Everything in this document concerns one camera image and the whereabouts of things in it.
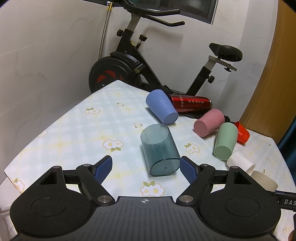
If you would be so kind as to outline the floral checked tablecloth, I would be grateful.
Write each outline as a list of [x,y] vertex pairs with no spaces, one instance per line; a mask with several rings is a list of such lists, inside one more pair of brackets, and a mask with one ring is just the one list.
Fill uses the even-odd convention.
[[[21,193],[10,209],[15,240],[295,240],[295,211],[281,209],[274,197],[295,193],[295,184],[276,145],[260,135],[236,143],[233,153],[275,181],[275,192],[214,156],[218,129],[200,137],[184,116],[166,125],[180,158],[216,170],[197,206],[177,204],[190,185],[180,168],[151,176],[142,150],[142,131],[163,124],[145,103],[148,94],[121,81],[107,85],[13,159],[5,173]],[[115,203],[96,206],[80,192],[76,168],[107,155],[112,170],[102,186]]]

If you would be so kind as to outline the blue cup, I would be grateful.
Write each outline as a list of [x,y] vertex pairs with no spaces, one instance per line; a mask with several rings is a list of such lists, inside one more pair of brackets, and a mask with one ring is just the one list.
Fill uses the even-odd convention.
[[164,125],[172,125],[179,117],[179,114],[163,90],[156,89],[150,92],[145,99],[145,103]]

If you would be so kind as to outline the translucent teal cup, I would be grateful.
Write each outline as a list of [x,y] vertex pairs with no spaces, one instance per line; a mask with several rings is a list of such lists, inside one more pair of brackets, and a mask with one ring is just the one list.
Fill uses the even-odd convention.
[[180,154],[166,125],[156,123],[146,127],[140,140],[151,176],[168,176],[179,169]]

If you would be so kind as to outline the beige cup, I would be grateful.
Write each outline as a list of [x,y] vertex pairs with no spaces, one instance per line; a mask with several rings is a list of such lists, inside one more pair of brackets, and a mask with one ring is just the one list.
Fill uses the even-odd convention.
[[267,191],[275,192],[278,188],[275,181],[261,172],[253,171],[251,177]]

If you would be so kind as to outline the dark framed window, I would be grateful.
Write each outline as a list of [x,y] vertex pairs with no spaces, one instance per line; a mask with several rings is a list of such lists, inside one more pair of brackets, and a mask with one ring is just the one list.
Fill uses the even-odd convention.
[[161,16],[184,15],[190,18],[211,23],[217,1],[110,1],[114,6],[122,7],[132,15],[132,20],[146,18],[151,21],[177,27],[184,25],[183,21],[168,23],[160,20]]

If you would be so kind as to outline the green cup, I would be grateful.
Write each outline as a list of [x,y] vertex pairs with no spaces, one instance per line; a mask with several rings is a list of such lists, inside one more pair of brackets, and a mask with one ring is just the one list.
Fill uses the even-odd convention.
[[216,134],[213,154],[221,161],[227,161],[237,143],[238,129],[233,123],[223,123]]

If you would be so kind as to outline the white paper cup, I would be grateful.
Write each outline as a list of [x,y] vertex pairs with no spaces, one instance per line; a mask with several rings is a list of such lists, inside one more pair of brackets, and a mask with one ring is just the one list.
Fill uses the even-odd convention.
[[251,175],[255,168],[255,164],[248,158],[244,157],[240,152],[233,153],[226,162],[228,167],[238,166],[244,170],[248,175]]

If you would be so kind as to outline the red plastic cup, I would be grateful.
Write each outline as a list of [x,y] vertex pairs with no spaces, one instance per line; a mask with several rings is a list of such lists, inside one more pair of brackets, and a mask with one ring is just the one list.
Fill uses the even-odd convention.
[[246,144],[250,138],[250,133],[239,121],[235,122],[234,125],[238,129],[237,142],[242,145]]

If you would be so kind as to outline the wooden door panel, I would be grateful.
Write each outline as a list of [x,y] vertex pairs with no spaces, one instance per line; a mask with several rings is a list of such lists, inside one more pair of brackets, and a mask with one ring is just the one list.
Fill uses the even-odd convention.
[[275,35],[259,84],[241,117],[252,131],[279,143],[295,118],[295,12],[278,1]]

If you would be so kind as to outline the red metal thermos bottle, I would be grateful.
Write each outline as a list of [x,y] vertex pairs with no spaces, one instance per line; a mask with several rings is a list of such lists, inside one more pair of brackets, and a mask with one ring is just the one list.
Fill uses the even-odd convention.
[[201,96],[169,95],[169,99],[179,113],[210,110],[213,106],[210,99]]

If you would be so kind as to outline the pink cup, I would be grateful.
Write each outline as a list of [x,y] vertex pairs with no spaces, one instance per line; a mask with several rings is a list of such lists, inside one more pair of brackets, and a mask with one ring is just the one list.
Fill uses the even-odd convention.
[[224,122],[224,114],[218,109],[212,109],[194,122],[193,130],[198,136],[205,137],[215,132]]

